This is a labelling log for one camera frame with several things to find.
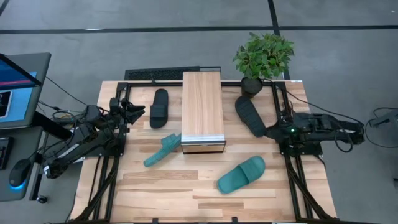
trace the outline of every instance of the black keyboard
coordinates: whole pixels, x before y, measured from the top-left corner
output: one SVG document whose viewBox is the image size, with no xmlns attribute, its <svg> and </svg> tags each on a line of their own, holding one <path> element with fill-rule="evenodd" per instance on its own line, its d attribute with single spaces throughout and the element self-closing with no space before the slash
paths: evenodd
<svg viewBox="0 0 398 224">
<path fill-rule="evenodd" d="M 6 169 L 13 137 L 0 137 L 0 170 Z"/>
<path fill-rule="evenodd" d="M 183 72 L 199 72 L 199 66 L 126 70 L 125 80 L 182 80 Z"/>
</svg>

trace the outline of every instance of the black plant pot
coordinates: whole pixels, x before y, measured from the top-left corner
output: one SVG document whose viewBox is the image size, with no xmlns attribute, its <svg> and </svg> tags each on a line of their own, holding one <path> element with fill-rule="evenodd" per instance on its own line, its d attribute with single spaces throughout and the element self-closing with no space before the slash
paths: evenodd
<svg viewBox="0 0 398 224">
<path fill-rule="evenodd" d="M 262 81 L 260 78 L 251 79 L 242 78 L 241 81 L 242 95 L 253 98 L 262 89 Z"/>
</svg>

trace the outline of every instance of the wooden box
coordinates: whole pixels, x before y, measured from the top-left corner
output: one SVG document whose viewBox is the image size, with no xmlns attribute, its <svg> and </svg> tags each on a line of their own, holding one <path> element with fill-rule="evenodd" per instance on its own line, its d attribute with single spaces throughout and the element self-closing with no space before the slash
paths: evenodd
<svg viewBox="0 0 398 224">
<path fill-rule="evenodd" d="M 220 72 L 184 72 L 181 146 L 186 153 L 223 152 Z"/>
</svg>

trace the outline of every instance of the potted plant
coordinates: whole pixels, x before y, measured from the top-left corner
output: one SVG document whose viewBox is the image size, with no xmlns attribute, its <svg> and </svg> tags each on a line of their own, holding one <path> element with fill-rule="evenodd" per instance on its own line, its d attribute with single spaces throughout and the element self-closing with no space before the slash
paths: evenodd
<svg viewBox="0 0 398 224">
<path fill-rule="evenodd" d="M 240 46 L 233 62 L 244 74 L 242 95 L 254 97 L 262 89 L 262 79 L 278 77 L 289 67 L 290 56 L 294 55 L 293 43 L 281 36 L 265 34 L 258 36 L 250 32 L 251 38 Z"/>
</svg>

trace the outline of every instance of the computer mouse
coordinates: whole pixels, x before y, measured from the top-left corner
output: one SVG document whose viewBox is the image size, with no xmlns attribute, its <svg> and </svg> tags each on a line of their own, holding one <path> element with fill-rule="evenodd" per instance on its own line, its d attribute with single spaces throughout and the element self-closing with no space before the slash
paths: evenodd
<svg viewBox="0 0 398 224">
<path fill-rule="evenodd" d="M 31 163 L 28 159 L 18 161 L 10 172 L 9 182 L 12 187 L 18 187 L 24 183 L 29 173 Z"/>
</svg>

